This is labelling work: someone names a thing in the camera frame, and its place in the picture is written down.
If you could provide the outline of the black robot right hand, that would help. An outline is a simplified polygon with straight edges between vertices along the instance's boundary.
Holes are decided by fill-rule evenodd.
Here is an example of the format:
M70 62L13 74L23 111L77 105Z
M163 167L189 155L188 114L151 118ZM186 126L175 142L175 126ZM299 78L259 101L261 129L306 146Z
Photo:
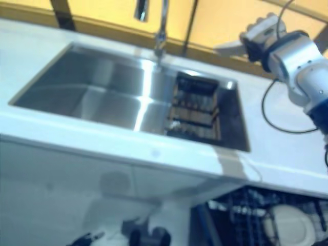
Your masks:
M286 35L286 25L274 13L269 13L266 17L258 18L254 23L247 26L247 30L239 36L241 43L246 46L251 42L259 46L260 49L268 48L279 37Z

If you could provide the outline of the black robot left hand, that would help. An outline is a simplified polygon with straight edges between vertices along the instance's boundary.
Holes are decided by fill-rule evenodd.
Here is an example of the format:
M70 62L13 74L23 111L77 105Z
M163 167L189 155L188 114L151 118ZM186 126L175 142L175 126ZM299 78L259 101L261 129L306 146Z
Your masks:
M95 241L103 238L105 235L104 232L98 232L98 233L87 233L83 236L78 237L75 239L70 245L71 246L90 246Z

